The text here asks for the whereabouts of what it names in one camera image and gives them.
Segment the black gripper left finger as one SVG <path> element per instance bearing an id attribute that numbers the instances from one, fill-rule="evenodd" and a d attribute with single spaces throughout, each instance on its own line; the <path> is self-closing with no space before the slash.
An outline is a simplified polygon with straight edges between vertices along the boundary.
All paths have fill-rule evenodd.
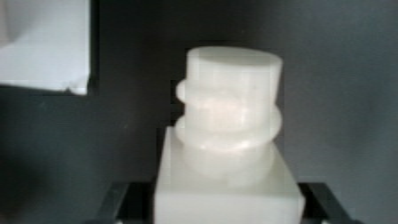
<path id="1" fill-rule="evenodd" d="M 88 224 L 153 224 L 150 182 L 118 182 L 111 185 L 100 210 Z"/>

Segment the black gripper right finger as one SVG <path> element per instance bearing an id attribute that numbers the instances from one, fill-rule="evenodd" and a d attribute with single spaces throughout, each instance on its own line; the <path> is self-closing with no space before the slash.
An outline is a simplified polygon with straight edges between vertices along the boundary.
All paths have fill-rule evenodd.
<path id="1" fill-rule="evenodd" d="M 306 197 L 301 224 L 363 224 L 351 217 L 327 184 L 301 183 L 299 188 Z"/>

